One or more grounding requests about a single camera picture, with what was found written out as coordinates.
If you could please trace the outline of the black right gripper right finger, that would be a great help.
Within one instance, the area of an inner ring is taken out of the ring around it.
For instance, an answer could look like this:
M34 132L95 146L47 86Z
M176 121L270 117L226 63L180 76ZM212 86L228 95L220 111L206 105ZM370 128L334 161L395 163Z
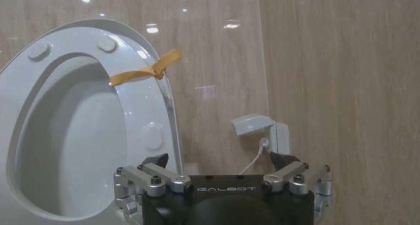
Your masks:
M276 172L263 176L263 185L271 194L286 190L291 195L314 193L314 218L322 219L334 197L332 172L328 165L310 167L295 156L270 153Z

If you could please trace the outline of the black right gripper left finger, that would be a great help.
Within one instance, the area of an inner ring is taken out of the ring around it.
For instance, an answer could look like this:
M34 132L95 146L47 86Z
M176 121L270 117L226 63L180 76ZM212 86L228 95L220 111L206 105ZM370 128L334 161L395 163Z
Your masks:
M138 166L119 167L114 174L115 205L127 221L143 221L143 199L163 198L168 193L188 195L190 176L166 168L168 154L148 157Z

